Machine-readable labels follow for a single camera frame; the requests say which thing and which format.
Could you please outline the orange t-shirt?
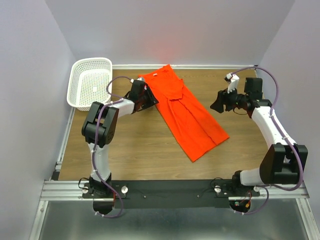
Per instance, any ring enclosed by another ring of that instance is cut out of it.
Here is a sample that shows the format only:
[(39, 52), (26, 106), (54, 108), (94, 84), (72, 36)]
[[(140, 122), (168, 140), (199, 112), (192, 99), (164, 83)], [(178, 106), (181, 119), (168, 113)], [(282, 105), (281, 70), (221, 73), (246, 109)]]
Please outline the orange t-shirt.
[(140, 77), (158, 100), (157, 110), (192, 162), (229, 138), (169, 64)]

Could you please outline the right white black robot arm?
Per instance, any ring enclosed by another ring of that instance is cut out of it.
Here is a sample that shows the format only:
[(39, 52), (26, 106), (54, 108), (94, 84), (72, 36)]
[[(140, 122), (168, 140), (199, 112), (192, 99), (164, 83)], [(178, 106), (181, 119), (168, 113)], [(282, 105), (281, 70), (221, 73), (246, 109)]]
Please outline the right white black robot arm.
[(218, 113), (245, 110), (258, 126), (268, 147), (258, 168), (234, 173), (230, 191), (241, 196), (247, 192), (248, 186), (272, 186), (285, 191), (299, 188), (303, 182), (308, 149), (289, 136), (277, 118), (271, 101), (263, 98), (263, 80), (246, 78), (244, 93), (238, 93), (240, 78), (229, 73), (224, 79), (228, 87), (218, 92), (210, 108)]

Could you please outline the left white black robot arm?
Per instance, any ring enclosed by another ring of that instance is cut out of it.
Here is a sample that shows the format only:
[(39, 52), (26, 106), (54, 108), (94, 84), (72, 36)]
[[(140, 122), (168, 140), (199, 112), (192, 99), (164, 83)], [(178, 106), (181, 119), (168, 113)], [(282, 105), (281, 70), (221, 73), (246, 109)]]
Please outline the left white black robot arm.
[(118, 119), (159, 103), (143, 77), (131, 79), (130, 83), (130, 91), (119, 100), (106, 104), (93, 102), (81, 129), (90, 150), (92, 166), (88, 187), (82, 190), (101, 198), (115, 192), (111, 186), (108, 155)]

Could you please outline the white perforated plastic basket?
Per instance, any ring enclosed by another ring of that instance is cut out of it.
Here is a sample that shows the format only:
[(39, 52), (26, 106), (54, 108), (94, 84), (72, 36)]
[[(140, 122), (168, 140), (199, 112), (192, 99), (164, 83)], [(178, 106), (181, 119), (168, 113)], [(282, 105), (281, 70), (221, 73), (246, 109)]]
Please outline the white perforated plastic basket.
[(83, 58), (70, 71), (66, 101), (79, 111), (88, 111), (93, 102), (110, 102), (112, 62), (106, 57)]

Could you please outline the black mounting base plate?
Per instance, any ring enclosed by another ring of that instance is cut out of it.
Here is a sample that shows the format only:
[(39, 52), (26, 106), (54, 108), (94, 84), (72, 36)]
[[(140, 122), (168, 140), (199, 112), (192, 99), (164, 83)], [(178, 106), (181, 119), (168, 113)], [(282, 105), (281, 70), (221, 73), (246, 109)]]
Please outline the black mounting base plate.
[(252, 186), (236, 185), (230, 179), (112, 180), (113, 193), (101, 182), (90, 180), (81, 187), (84, 199), (97, 207), (125, 209), (229, 208), (260, 194)]

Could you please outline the aluminium frame rail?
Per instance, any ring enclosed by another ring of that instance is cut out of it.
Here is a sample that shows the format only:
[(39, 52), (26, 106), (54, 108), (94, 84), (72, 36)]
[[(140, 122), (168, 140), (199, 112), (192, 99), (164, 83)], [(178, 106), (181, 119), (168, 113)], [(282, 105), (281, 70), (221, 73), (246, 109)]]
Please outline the aluminium frame rail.
[[(310, 197), (304, 184), (294, 191), (285, 191), (277, 187), (268, 187), (269, 199), (308, 199)], [(78, 187), (77, 181), (48, 180), (43, 183), (41, 201), (90, 201), (99, 198), (90, 196), (83, 197), (82, 190)]]

